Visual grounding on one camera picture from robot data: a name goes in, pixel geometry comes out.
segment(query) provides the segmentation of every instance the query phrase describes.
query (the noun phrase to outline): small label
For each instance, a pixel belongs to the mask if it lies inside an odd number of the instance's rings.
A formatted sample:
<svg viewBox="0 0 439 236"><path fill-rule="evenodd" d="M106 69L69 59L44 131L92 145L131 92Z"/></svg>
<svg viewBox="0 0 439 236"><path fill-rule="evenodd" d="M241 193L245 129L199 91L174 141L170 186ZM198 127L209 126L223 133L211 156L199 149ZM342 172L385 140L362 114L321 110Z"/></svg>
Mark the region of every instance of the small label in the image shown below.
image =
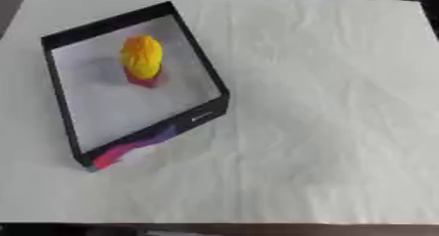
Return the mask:
<svg viewBox="0 0 439 236"><path fill-rule="evenodd" d="M201 118L205 118L205 117L207 117L207 116L209 116L209 115L211 115L211 114L213 114L213 112L209 112L209 113L205 113L205 114L199 115L199 116L196 117L196 118L192 118L192 121L193 121L193 122L196 122L196 121L200 120Z"/></svg>

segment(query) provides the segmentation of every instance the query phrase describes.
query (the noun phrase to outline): white sheet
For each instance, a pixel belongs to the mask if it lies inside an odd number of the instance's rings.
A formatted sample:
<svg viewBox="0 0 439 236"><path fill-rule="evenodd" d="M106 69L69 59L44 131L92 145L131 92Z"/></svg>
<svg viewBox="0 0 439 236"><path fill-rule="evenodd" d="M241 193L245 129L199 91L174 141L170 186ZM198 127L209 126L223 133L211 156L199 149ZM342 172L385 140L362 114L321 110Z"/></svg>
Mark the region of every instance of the white sheet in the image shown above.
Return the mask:
<svg viewBox="0 0 439 236"><path fill-rule="evenodd" d="M81 170L39 36L162 1L24 1L0 42L0 220L439 221L439 46L412 2L172 0L229 113Z"/></svg>

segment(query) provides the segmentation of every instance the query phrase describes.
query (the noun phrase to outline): toy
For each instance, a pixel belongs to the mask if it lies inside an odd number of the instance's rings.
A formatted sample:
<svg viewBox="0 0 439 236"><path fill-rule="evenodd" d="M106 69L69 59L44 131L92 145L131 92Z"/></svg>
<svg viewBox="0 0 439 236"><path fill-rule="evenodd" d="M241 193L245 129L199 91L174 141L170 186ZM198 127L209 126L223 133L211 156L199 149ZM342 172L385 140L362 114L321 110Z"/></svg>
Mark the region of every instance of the toy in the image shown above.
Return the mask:
<svg viewBox="0 0 439 236"><path fill-rule="evenodd" d="M128 38L121 50L123 70L130 83L155 87L162 72L163 48L149 35Z"/></svg>

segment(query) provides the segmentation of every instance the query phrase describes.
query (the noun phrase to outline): red base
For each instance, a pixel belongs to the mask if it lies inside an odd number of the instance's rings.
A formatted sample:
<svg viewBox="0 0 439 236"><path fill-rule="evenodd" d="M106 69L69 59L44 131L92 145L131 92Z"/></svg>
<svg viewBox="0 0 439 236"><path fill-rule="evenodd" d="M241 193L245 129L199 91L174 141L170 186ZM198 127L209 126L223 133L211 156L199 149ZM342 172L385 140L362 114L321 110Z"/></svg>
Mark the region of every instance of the red base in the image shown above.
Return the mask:
<svg viewBox="0 0 439 236"><path fill-rule="evenodd" d="M157 75L155 75L151 79L140 79L140 78L136 77L135 75L131 74L131 72L127 68L123 68L123 71L125 72L126 78L128 79L128 81L130 83L145 86L148 88L154 88L158 85L159 76L162 73L162 70L159 70L159 73L157 73Z"/></svg>

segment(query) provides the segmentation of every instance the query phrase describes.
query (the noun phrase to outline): dark floor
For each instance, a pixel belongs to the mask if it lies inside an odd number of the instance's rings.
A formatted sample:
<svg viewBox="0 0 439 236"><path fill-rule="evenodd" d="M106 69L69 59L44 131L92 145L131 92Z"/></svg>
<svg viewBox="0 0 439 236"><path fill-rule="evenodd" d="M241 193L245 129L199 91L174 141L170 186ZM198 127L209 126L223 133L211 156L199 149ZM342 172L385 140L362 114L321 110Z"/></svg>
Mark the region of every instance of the dark floor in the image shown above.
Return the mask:
<svg viewBox="0 0 439 236"><path fill-rule="evenodd" d="M23 0L0 0L0 38Z"/></svg>
<svg viewBox="0 0 439 236"><path fill-rule="evenodd" d="M437 236L439 226L323 224L6 224L0 236Z"/></svg>

